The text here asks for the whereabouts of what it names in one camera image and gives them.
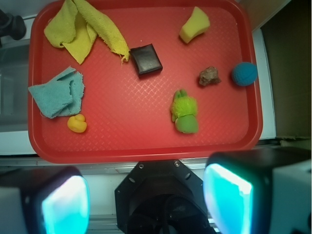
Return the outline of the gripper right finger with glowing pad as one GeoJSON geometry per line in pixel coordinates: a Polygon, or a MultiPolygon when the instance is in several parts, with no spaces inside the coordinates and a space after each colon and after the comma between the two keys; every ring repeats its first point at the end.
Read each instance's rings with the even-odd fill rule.
{"type": "Polygon", "coordinates": [[[214,153],[204,170],[203,195],[223,234],[309,234],[312,153],[300,148],[214,153]]]}

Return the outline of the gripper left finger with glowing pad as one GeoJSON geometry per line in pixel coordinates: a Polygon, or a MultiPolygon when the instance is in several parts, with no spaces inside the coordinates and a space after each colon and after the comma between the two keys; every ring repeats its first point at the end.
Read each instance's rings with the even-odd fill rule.
{"type": "Polygon", "coordinates": [[[73,166],[16,169],[0,176],[2,234],[84,234],[90,192],[73,166]]]}

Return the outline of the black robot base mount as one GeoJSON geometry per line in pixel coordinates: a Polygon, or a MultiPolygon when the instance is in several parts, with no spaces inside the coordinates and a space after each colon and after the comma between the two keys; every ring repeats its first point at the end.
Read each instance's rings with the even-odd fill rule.
{"type": "Polygon", "coordinates": [[[203,181],[180,160],[141,161],[115,189],[125,234],[216,234],[203,181]]]}

